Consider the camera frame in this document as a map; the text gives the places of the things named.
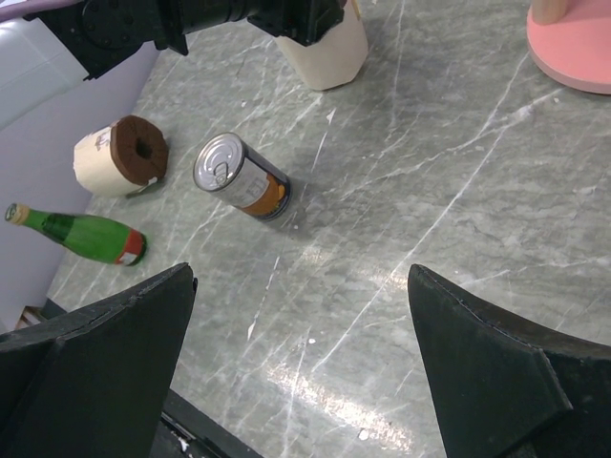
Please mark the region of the pink three-tier wooden shelf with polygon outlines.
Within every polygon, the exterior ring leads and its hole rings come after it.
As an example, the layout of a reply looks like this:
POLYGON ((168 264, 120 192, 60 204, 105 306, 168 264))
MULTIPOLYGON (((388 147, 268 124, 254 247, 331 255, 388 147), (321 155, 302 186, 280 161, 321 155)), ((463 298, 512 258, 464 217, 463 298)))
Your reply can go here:
POLYGON ((526 34, 531 57, 572 89, 610 94, 610 2, 532 0, 526 34))

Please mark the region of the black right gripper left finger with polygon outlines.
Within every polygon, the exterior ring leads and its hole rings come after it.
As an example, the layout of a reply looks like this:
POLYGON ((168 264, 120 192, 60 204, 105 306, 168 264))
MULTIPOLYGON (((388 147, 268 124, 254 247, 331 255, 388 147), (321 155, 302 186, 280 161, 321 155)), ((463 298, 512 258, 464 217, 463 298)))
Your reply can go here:
POLYGON ((196 291, 180 263, 3 334, 2 456, 148 456, 196 291))

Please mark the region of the metal food tin can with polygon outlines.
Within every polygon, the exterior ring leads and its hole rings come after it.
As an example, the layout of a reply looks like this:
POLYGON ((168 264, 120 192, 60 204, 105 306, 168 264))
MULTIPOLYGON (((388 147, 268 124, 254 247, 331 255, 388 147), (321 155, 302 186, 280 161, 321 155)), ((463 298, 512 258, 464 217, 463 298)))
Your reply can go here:
POLYGON ((289 177, 234 133, 211 138, 193 166, 202 191, 258 220, 278 217, 288 206, 289 177))

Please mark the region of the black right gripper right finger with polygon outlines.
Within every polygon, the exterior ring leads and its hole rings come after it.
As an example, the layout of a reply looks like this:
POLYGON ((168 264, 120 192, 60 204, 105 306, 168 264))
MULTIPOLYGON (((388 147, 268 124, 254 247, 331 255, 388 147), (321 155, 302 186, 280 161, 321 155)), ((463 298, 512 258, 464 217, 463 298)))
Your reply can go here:
POLYGON ((415 264, 411 317, 449 457, 607 457, 610 348, 415 264))

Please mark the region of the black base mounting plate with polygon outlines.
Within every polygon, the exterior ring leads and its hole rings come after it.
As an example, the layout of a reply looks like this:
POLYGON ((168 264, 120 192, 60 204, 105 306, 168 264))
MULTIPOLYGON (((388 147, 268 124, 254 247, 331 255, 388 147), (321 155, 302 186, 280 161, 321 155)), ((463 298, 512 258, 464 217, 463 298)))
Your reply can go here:
POLYGON ((231 434, 170 389, 150 457, 262 458, 262 455, 231 434))

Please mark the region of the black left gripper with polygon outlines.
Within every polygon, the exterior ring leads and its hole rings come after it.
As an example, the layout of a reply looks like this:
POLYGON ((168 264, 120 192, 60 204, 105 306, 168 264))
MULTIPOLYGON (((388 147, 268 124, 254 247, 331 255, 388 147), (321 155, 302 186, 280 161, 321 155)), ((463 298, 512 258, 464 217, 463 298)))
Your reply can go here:
POLYGON ((308 47, 344 19, 344 1, 262 1, 261 8, 247 17, 249 23, 274 37, 286 37, 308 47))

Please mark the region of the green glass bottle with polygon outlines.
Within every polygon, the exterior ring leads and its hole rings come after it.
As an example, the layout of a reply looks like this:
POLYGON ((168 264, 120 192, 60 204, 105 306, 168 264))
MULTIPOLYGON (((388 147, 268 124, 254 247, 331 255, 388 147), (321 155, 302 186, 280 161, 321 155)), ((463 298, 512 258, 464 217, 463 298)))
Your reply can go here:
POLYGON ((138 230, 98 216, 49 213, 12 203, 5 221, 28 227, 82 258, 106 264, 136 265, 148 247, 138 230))

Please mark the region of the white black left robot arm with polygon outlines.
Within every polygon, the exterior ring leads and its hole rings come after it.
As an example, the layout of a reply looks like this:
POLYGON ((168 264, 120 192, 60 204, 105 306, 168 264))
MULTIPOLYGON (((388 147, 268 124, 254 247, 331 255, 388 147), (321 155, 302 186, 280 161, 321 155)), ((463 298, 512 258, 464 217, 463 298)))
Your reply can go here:
POLYGON ((246 20, 309 47, 344 19, 343 1, 4 1, 1 124, 82 80, 97 79, 145 43, 186 55, 186 36, 246 20))

